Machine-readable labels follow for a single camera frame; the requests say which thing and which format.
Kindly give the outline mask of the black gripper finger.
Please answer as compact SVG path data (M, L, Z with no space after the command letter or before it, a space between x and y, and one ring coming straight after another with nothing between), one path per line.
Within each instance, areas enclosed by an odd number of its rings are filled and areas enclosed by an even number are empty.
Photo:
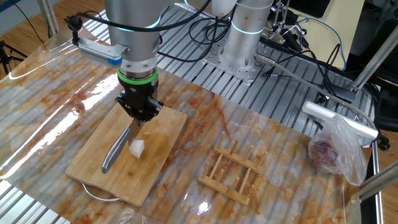
M119 94L115 100L130 117L134 118L137 115L137 110L127 102L125 94Z
M144 103L144 107L139 110L139 126L143 126L146 122L157 116L160 113L163 105L164 104L162 102L155 99L147 99Z

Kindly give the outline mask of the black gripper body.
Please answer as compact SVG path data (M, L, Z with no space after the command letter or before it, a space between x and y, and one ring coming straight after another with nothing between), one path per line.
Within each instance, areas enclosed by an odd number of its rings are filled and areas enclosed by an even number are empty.
M127 102L133 108L143 108L144 103L149 98L156 98L158 81L149 82L142 85L133 85L121 82Z

